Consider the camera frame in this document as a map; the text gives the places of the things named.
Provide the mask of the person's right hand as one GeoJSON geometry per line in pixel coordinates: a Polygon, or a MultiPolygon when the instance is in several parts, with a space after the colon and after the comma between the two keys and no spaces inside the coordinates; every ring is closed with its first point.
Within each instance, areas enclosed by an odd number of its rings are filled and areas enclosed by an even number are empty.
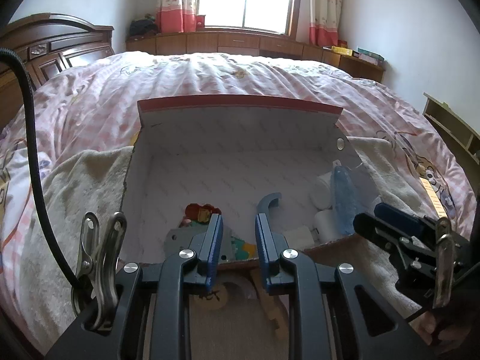
{"type": "Polygon", "coordinates": [[[426,311],[411,322],[414,331],[439,356],[457,350],[472,329],[472,319],[451,311],[426,311]]]}

